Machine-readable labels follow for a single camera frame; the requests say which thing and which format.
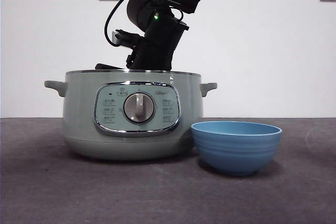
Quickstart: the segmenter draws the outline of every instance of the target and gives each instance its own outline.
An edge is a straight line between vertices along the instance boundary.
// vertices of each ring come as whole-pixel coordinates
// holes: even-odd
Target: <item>chrome trim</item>
[[[97,119],[96,115],[96,110],[97,110],[97,103],[98,103],[98,96],[100,91],[107,87],[107,86],[118,86],[118,85],[153,85],[153,86],[166,86],[172,88],[177,97],[177,108],[179,110],[179,116],[175,123],[172,126],[163,128],[163,129],[158,129],[158,130],[150,130],[150,131],[119,131],[119,130],[112,130],[109,128],[104,127],[103,125],[100,124],[100,122]],[[103,132],[106,135],[113,135],[113,136],[123,136],[123,137],[146,137],[146,136],[157,136],[157,135],[163,135],[166,133],[169,133],[170,131],[174,130],[177,125],[180,123],[182,117],[182,111],[181,111],[181,100],[180,100],[180,95],[177,91],[177,89],[167,83],[159,83],[159,82],[144,82],[144,81],[127,81],[127,82],[112,82],[112,83],[105,83],[102,86],[99,87],[97,94],[96,94],[96,100],[94,102],[94,111],[93,111],[93,121],[96,125],[96,127]]]
[[[66,75],[73,73],[167,73],[167,74],[183,74],[186,76],[198,76],[199,73],[188,73],[178,71],[159,71],[159,70],[136,70],[136,69],[96,69],[96,70],[77,70],[66,72]]]

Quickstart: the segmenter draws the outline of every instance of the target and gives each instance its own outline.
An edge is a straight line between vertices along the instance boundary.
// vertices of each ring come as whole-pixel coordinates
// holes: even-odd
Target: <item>control knob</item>
[[[154,113],[153,100],[144,93],[135,93],[127,97],[124,104],[127,118],[134,123],[143,123]]]

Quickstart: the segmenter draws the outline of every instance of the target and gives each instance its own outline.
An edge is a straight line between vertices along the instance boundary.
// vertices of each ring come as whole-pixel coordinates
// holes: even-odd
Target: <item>pot handle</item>
[[[58,91],[60,97],[65,97],[68,89],[68,83],[61,81],[45,81],[44,87],[55,89]]]
[[[206,95],[208,94],[208,92],[210,90],[217,89],[217,83],[216,82],[203,83],[200,86],[201,86],[202,97],[206,97]]]

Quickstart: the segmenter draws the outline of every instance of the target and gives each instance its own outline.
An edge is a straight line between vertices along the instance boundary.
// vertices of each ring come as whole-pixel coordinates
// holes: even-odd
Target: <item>button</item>
[[[163,107],[163,114],[174,114],[173,106]]]
[[[105,99],[103,101],[103,106],[115,106],[115,105],[116,105],[115,99]]]
[[[115,123],[115,116],[104,116],[104,123]]]
[[[173,117],[171,115],[165,115],[163,117],[163,122],[164,123],[170,123],[170,122],[173,122]]]
[[[104,108],[103,115],[115,115],[115,109],[112,108]]]
[[[127,90],[124,89],[124,88],[121,88],[121,89],[119,89],[119,90],[117,91],[117,95],[120,96],[120,97],[124,97],[124,96],[126,96],[127,93],[128,93]]]
[[[172,106],[173,105],[173,101],[171,99],[163,99],[163,106]]]

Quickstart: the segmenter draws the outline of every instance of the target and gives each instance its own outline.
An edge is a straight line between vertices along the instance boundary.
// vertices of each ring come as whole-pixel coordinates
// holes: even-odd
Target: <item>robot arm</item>
[[[199,1],[129,0],[128,18],[144,32],[144,36],[116,30],[110,41],[107,36],[110,15],[105,27],[106,37],[113,46],[125,46],[133,50],[127,58],[128,68],[169,71],[172,69],[174,50],[184,31],[189,29],[186,23],[182,22],[183,13],[194,13]],[[176,18],[172,9],[179,10],[181,18]]]

